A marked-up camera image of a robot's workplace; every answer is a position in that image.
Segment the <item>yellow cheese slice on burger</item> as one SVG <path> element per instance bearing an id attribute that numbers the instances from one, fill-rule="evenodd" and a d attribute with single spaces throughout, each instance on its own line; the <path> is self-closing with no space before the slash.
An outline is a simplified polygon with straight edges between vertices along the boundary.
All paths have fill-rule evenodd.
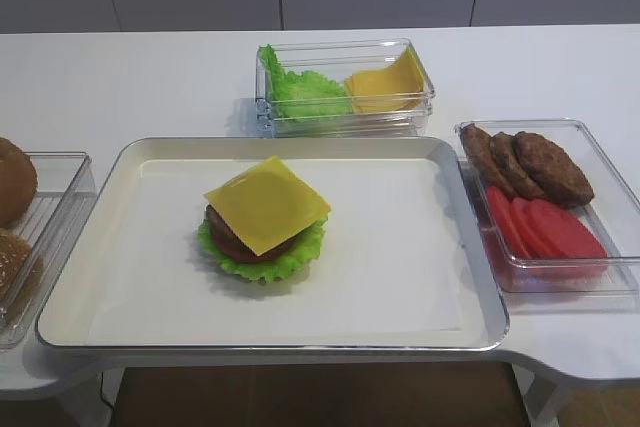
<path id="1" fill-rule="evenodd" d="M 331 212 L 329 203 L 277 156 L 204 197 L 256 255 L 277 247 Z"/>

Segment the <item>green lettuce leaf on burger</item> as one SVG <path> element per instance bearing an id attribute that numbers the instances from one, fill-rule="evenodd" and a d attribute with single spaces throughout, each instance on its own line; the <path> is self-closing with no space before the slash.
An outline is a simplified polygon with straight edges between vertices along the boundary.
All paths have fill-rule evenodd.
<path id="1" fill-rule="evenodd" d="M 197 229 L 196 239 L 201 252 L 227 274 L 251 282 L 272 283 L 292 277 L 320 256 L 327 221 L 328 217 L 325 216 L 304 229 L 292 247 L 277 259 L 257 264 L 238 262 L 224 254 L 213 241 L 208 222 L 205 220 Z"/>

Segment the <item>green lettuce leaves in container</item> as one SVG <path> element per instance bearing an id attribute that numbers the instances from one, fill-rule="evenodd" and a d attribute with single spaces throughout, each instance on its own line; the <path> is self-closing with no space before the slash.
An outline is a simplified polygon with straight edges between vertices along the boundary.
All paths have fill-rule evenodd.
<path id="1" fill-rule="evenodd" d="M 267 72 L 268 98 L 278 118 L 302 119 L 351 113 L 351 102 L 338 82 L 313 70 L 302 73 L 285 70 L 269 44 L 258 49 L 258 57 Z"/>

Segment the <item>yellow cheese slices stack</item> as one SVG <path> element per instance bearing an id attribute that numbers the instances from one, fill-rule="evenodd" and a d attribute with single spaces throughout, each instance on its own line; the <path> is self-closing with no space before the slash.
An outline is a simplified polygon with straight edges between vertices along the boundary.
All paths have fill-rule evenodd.
<path id="1" fill-rule="evenodd" d="M 389 66 L 355 72 L 345 82 L 354 110 L 374 114 L 414 109 L 427 93 L 426 73 L 411 46 Z"/>

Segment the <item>white paper liner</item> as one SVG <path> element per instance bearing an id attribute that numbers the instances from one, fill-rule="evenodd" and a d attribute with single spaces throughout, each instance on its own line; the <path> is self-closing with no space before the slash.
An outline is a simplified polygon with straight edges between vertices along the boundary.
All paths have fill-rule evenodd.
<path id="1" fill-rule="evenodd" d="M 402 343 L 461 326 L 465 261 L 442 170 L 432 161 L 300 160 L 331 205 L 320 257 L 288 280 L 248 283 L 197 246 L 207 191 L 243 161 L 147 161 L 105 255 L 89 329 L 96 345 Z"/>

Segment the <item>brown burger patty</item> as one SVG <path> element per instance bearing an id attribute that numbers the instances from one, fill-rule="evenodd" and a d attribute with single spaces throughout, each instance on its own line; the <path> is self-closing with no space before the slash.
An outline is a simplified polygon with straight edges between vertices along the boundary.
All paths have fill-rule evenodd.
<path id="1" fill-rule="evenodd" d="M 208 205 L 205 209 L 205 220 L 207 221 L 210 233 L 215 240 L 231 245 L 235 249 L 246 248 L 246 245 L 236 236 L 224 219 L 211 205 Z"/>

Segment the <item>white metal-rimmed tray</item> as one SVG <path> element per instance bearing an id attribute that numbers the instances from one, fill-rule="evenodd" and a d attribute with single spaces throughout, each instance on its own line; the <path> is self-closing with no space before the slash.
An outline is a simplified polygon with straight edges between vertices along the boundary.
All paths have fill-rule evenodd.
<path id="1" fill-rule="evenodd" d="M 249 283 L 197 245 L 204 195 L 270 156 L 331 205 L 322 252 Z M 77 349 L 487 351 L 509 317 L 452 147 L 148 138 L 123 149 L 36 323 Z"/>

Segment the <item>left brown patty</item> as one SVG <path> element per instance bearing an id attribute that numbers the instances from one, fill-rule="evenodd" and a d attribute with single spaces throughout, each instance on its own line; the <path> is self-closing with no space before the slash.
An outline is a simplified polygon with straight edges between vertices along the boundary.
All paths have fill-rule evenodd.
<path id="1" fill-rule="evenodd" d="M 489 186 L 497 187 L 508 200 L 517 196 L 516 190 L 494 161 L 490 143 L 492 137 L 471 123 L 460 131 L 460 140 L 467 158 Z"/>

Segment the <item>middle brown patty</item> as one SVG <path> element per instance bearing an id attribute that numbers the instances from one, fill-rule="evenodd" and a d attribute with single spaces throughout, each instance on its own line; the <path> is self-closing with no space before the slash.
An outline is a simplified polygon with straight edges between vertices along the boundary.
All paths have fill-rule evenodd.
<path id="1" fill-rule="evenodd" d="M 543 199 L 547 196 L 543 189 L 520 165 L 514 150 L 514 137 L 504 132 L 493 135 L 490 149 L 502 175 L 510 182 L 517 194 L 527 200 Z"/>

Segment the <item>left red tomato slice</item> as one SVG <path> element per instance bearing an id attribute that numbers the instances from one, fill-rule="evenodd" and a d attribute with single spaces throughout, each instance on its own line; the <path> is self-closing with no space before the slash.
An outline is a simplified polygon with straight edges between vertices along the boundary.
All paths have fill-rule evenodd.
<path id="1" fill-rule="evenodd" d="M 531 259 L 531 252 L 522 240 L 510 213 L 510 203 L 502 191 L 491 186 L 486 191 L 489 210 L 496 221 L 502 237 L 515 257 Z"/>

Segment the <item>middle red tomato slice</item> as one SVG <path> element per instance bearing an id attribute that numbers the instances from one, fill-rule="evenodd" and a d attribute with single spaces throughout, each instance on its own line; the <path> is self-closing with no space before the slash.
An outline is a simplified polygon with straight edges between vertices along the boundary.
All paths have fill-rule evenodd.
<path id="1" fill-rule="evenodd" d="M 529 202 L 521 197 L 516 197 L 511 201 L 510 213 L 514 225 L 533 255 L 537 258 L 554 258 L 555 252 L 551 246 L 533 229 L 533 224 L 525 212 L 528 205 Z"/>

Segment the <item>right brown patty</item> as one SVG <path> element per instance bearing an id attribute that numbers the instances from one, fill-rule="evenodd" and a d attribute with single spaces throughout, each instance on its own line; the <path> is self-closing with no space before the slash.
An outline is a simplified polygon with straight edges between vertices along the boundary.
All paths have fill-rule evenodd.
<path id="1" fill-rule="evenodd" d="M 518 132 L 513 140 L 518 162 L 549 200 L 564 208 L 589 204 L 595 197 L 582 169 L 566 151 L 546 137 Z"/>

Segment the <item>right red tomato slice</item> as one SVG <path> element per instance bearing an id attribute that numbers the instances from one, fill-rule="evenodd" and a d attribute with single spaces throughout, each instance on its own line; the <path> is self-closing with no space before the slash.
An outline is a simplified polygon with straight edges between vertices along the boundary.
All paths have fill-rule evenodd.
<path id="1" fill-rule="evenodd" d="M 536 199 L 529 203 L 525 212 L 533 229 L 560 257 L 607 257 L 607 251 L 599 240 L 569 211 Z"/>

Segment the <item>plain bottom bun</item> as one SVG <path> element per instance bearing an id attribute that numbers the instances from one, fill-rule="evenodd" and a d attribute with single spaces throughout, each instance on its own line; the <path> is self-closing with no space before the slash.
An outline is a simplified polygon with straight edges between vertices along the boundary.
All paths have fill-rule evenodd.
<path id="1" fill-rule="evenodd" d="M 30 157 L 1 138 L 1 227 L 8 228 L 27 212 L 37 191 L 37 173 Z"/>

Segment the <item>white table leg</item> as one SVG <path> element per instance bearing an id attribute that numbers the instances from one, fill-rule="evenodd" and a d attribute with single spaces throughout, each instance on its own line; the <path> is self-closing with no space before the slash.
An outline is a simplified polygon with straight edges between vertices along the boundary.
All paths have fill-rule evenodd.
<path id="1" fill-rule="evenodd" d="M 531 427 L 559 427 L 557 416 L 575 391 L 538 374 L 511 365 Z"/>

